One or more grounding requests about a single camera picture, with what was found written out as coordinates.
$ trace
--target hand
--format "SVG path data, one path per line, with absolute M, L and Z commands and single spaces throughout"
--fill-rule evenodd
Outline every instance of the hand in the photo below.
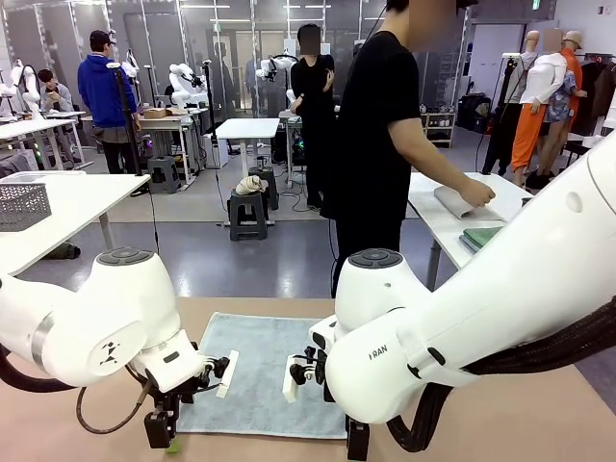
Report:
M 329 91 L 331 86 L 334 85 L 334 72 L 332 70 L 327 71 L 327 82 L 325 83 L 325 88 L 323 88 L 323 93 Z
M 471 178 L 467 179 L 458 192 L 473 207 L 483 207 L 497 196 L 489 186 Z
M 297 108 L 301 106 L 301 103 L 304 101 L 304 95 L 302 94 L 298 99 L 295 100 L 295 103 L 291 105 L 291 112 L 296 114 Z
M 541 108 L 541 103 L 535 99 L 530 107 L 530 113 L 533 115 L 537 114 L 539 112 L 539 108 Z

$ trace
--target gray basket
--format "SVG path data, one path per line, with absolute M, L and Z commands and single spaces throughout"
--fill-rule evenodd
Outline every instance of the gray basket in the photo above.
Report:
M 45 185 L 0 184 L 0 232 L 23 231 L 50 215 Z

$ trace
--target blue jacket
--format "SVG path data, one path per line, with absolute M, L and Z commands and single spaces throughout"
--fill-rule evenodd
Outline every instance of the blue jacket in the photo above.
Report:
M 77 72 L 79 93 L 92 112 L 94 125 L 101 128 L 123 127 L 125 125 L 116 77 L 107 68 L 107 63 L 112 62 L 113 60 L 101 55 L 88 55 L 86 60 L 79 64 L 79 71 Z M 120 70 L 128 107 L 131 114 L 134 114 L 137 111 L 135 95 L 126 73 L 122 68 Z

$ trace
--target orange pants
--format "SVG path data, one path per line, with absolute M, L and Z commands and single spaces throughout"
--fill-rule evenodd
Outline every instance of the orange pants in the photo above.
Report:
M 546 116 L 548 107 L 545 104 L 537 114 L 531 114 L 531 104 L 525 104 L 522 108 L 520 121 L 518 122 L 518 130 L 516 131 L 516 140 L 513 143 L 512 165 L 514 171 L 518 168 L 526 167 L 530 163 L 532 150 L 535 148 L 541 124 Z

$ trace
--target cap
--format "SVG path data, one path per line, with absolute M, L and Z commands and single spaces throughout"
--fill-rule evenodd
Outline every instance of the cap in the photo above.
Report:
M 479 3 L 479 0 L 457 0 L 457 7 L 458 10 L 462 10 L 476 5 L 477 3 Z
M 103 31 L 93 31 L 90 34 L 90 47 L 93 45 L 115 45 L 116 43 L 111 40 L 109 33 Z
M 572 41 L 577 44 L 580 50 L 582 49 L 582 34 L 580 31 L 569 31 L 562 41 Z

